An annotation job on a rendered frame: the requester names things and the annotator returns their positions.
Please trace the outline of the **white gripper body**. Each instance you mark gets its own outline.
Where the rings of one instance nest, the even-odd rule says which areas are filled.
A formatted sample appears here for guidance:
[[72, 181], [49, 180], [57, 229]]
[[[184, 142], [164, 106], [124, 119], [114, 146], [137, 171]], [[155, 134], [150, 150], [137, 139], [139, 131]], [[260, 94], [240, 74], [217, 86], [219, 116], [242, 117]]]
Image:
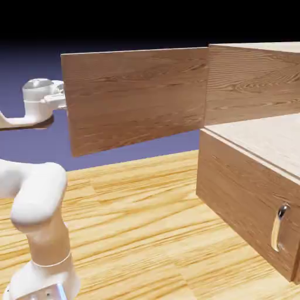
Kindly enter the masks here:
[[67, 108], [66, 97], [63, 93], [46, 95], [41, 100], [41, 103], [46, 104], [52, 110], [61, 110]]

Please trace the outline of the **wooden cabinet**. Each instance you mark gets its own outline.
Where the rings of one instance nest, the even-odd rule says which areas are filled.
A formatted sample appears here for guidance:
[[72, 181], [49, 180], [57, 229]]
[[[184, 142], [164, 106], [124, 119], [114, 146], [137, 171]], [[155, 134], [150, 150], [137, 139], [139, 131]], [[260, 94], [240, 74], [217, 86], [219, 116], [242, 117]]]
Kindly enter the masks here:
[[300, 180], [300, 42], [210, 45], [201, 129]]

